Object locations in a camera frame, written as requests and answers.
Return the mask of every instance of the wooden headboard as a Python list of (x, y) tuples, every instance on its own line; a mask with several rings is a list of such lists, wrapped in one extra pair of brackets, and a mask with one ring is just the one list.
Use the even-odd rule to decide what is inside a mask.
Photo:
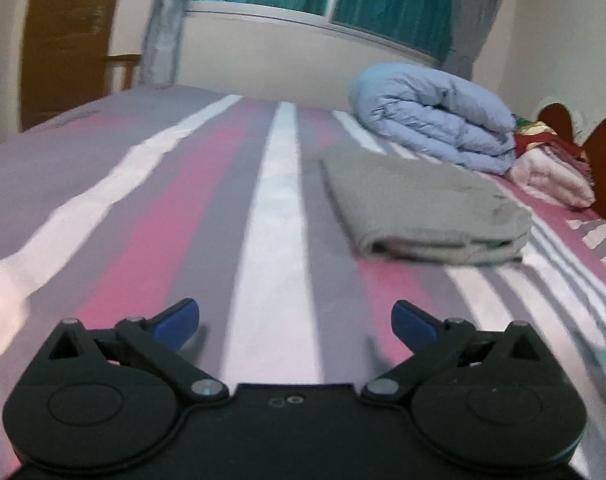
[[(563, 140), (574, 142), (572, 120), (567, 108), (555, 103), (539, 112), (539, 120), (550, 126)], [(596, 202), (592, 208), (606, 218), (606, 118), (590, 134), (583, 145), (592, 165)]]

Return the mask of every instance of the black object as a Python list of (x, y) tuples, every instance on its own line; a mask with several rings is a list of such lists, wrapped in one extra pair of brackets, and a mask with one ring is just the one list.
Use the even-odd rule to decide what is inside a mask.
[(360, 395), (240, 384), (232, 397), (155, 339), (185, 342), (193, 300), (113, 330), (64, 320), (3, 410), (23, 464), (12, 478), (580, 478), (567, 464), (586, 409), (531, 326), (478, 332), (407, 301), (392, 320), (415, 355)]

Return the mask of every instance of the brown door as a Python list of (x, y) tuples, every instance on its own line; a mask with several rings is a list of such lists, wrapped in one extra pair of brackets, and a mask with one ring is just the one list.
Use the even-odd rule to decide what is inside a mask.
[(22, 129), (103, 95), (116, 0), (30, 0), (20, 76)]

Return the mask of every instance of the white window frame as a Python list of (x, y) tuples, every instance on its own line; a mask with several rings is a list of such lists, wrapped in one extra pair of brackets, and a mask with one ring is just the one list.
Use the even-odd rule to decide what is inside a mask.
[(320, 32), (331, 36), (345, 37), (366, 44), (376, 44), (398, 54), (402, 54), (426, 66), (437, 66), (437, 60), (424, 52), (407, 46), (398, 41), (378, 36), (373, 32), (358, 28), (347, 27), (334, 23), (334, 14), (339, 0), (327, 0), (325, 14), (318, 16), (299, 10), (281, 9), (255, 4), (240, 4), (236, 2), (221, 2), (216, 0), (190, 0), (187, 4), (187, 17), (196, 14), (217, 14), (222, 18), (251, 20), (261, 22), (277, 22), (286, 25), (314, 27)]

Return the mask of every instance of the folded blue comforter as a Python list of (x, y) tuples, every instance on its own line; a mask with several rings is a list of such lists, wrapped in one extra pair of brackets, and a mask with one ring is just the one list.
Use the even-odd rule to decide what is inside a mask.
[(374, 65), (356, 80), (349, 100), (366, 127), (417, 152), (496, 174), (516, 159), (510, 110), (492, 92), (452, 74)]

